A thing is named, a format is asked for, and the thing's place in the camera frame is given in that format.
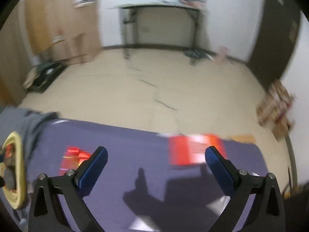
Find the black round lid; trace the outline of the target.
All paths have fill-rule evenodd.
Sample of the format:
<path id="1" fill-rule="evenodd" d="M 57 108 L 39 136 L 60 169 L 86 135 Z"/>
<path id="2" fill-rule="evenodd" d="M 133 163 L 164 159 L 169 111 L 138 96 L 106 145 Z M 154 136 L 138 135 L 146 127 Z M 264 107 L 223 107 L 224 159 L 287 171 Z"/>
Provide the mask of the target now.
<path id="1" fill-rule="evenodd" d="M 16 175 L 15 175 L 15 167 L 14 166 L 8 166 L 4 170 L 3 175 L 5 186 L 9 190 L 15 190 L 16 189 Z"/>

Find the stacked cardboard boxes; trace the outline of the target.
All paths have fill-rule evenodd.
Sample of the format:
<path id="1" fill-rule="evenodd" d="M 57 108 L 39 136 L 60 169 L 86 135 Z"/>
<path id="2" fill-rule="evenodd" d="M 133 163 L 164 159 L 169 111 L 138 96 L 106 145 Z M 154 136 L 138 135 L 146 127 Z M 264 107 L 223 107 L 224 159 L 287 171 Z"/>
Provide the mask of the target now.
<path id="1" fill-rule="evenodd" d="M 269 127 L 277 141 L 289 134 L 294 122 L 288 120 L 288 112 L 295 101 L 285 86 L 275 80 L 263 99 L 256 107 L 257 122 L 262 127 Z"/>

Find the black floor scale mat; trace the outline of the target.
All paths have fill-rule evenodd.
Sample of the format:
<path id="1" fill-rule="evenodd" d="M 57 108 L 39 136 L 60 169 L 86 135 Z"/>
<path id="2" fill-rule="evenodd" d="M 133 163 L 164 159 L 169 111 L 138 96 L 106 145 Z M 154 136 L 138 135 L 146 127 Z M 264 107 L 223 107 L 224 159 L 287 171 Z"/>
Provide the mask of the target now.
<path id="1" fill-rule="evenodd" d="M 23 87 L 27 92 L 44 93 L 67 67 L 61 61 L 34 66 L 27 74 Z"/>

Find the wooden cabinet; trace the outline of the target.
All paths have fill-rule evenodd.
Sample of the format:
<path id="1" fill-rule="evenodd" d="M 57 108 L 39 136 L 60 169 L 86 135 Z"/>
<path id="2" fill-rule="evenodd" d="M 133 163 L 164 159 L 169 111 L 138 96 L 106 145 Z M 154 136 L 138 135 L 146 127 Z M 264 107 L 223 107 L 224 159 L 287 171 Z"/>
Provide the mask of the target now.
<path id="1" fill-rule="evenodd" d="M 34 63 L 86 63 L 101 51 L 97 0 L 23 0 L 21 6 Z"/>

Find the dark brown door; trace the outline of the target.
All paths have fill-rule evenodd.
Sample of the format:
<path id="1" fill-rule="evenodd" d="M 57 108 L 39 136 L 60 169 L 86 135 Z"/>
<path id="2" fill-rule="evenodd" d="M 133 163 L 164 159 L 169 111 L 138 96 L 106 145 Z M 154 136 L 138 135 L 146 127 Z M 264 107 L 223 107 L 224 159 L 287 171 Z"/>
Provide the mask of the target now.
<path id="1" fill-rule="evenodd" d="M 295 0 L 264 0 L 259 34 L 247 66 L 265 90 L 288 65 L 300 19 L 301 10 Z"/>

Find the purple table cloth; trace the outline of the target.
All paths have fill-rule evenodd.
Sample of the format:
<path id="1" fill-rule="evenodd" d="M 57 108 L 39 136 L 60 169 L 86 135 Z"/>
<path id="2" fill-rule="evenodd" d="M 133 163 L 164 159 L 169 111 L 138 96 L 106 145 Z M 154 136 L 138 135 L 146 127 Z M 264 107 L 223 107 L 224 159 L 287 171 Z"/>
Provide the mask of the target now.
<path id="1" fill-rule="evenodd" d="M 84 199 L 105 231 L 208 231 L 228 202 L 206 164 L 170 164 L 166 135 L 73 120 L 45 125 L 27 165 L 29 185 L 41 173 L 60 175 L 70 146 L 108 151 Z"/>

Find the yellow plastic tray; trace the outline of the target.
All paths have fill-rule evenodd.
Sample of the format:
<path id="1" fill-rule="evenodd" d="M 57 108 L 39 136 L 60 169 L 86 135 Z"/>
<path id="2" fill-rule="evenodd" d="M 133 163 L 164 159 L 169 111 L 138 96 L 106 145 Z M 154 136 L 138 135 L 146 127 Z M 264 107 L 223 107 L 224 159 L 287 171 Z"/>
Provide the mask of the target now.
<path id="1" fill-rule="evenodd" d="M 3 193 L 10 206 L 17 210 L 23 206 L 27 195 L 23 143 L 19 133 L 14 131 L 8 135 L 1 148 L 1 156 L 3 157 L 1 162 L 1 178 L 4 182 Z M 15 190 L 9 190 L 5 186 L 3 175 L 5 168 L 8 166 L 15 167 L 17 183 Z"/>

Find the pink slippers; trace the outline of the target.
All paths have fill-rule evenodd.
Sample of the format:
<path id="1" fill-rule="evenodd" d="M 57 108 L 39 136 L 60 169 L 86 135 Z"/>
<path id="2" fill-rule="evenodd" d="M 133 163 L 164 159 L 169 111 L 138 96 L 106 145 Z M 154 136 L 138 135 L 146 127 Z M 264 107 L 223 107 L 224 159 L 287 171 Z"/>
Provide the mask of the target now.
<path id="1" fill-rule="evenodd" d="M 228 48 L 225 46 L 220 46 L 214 57 L 214 62 L 216 64 L 223 63 L 228 56 Z"/>

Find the grey cloth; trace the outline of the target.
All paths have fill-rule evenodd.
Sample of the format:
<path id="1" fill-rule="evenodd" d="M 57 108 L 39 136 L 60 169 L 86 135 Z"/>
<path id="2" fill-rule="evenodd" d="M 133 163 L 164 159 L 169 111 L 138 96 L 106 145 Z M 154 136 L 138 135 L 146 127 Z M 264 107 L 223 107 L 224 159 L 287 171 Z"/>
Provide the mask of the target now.
<path id="1" fill-rule="evenodd" d="M 21 107 L 4 107 L 1 111 L 1 145 L 12 132 L 16 132 L 21 139 L 26 166 L 49 171 L 48 153 L 38 152 L 37 147 L 45 128 L 58 118 L 58 112 L 42 113 Z"/>

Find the black metal desk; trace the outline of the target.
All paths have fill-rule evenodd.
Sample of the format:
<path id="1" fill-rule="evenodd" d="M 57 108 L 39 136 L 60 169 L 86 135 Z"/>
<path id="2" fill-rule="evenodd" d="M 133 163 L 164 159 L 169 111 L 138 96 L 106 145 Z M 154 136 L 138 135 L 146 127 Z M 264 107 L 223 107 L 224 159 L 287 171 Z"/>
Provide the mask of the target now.
<path id="1" fill-rule="evenodd" d="M 199 47 L 203 33 L 205 10 L 172 2 L 133 3 L 112 7 L 118 14 L 118 39 L 106 43 L 108 49 L 123 50 L 124 58 L 132 57 L 133 49 L 182 51 L 190 65 L 206 56 Z"/>

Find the red Diamond cigarette pack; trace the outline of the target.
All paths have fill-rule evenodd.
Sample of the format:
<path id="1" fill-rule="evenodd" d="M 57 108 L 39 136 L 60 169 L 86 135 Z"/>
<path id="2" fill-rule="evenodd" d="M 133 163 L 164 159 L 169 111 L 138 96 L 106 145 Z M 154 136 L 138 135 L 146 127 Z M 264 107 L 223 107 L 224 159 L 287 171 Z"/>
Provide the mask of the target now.
<path id="1" fill-rule="evenodd" d="M 67 170 L 76 170 L 83 161 L 88 160 L 92 155 L 91 152 L 82 150 L 79 147 L 68 146 L 59 167 L 59 175 L 64 175 Z"/>

